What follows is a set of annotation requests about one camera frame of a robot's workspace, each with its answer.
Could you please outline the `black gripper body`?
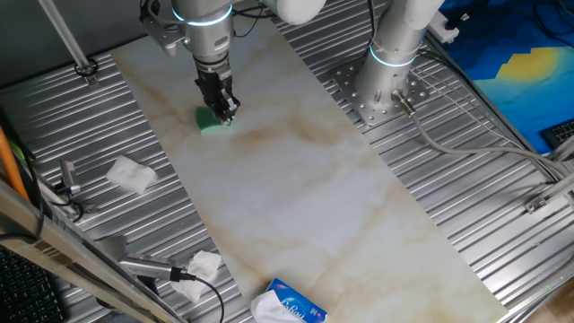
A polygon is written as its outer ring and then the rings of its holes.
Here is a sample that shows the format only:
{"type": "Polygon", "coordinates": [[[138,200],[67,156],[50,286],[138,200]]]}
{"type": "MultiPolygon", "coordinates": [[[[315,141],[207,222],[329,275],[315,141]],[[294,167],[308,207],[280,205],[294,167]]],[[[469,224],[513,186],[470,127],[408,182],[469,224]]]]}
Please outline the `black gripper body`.
{"type": "Polygon", "coordinates": [[[223,90],[232,93],[232,75],[224,74],[220,77],[216,72],[197,71],[196,85],[199,87],[204,103],[211,108],[215,100],[223,100],[223,90]]]}

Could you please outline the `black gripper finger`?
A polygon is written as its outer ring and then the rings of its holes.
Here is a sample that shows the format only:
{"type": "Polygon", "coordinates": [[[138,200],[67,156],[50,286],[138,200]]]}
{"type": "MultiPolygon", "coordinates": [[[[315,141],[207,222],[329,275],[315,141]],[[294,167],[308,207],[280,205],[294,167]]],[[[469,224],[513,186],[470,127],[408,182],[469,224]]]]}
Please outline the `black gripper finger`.
{"type": "Polygon", "coordinates": [[[230,110],[226,100],[215,100],[212,104],[212,111],[222,125],[228,125],[230,123],[230,110]]]}
{"type": "Polygon", "coordinates": [[[226,106],[224,109],[225,120],[227,122],[231,122],[237,113],[240,102],[233,96],[232,93],[228,93],[226,89],[223,90],[223,100],[226,106]]]}

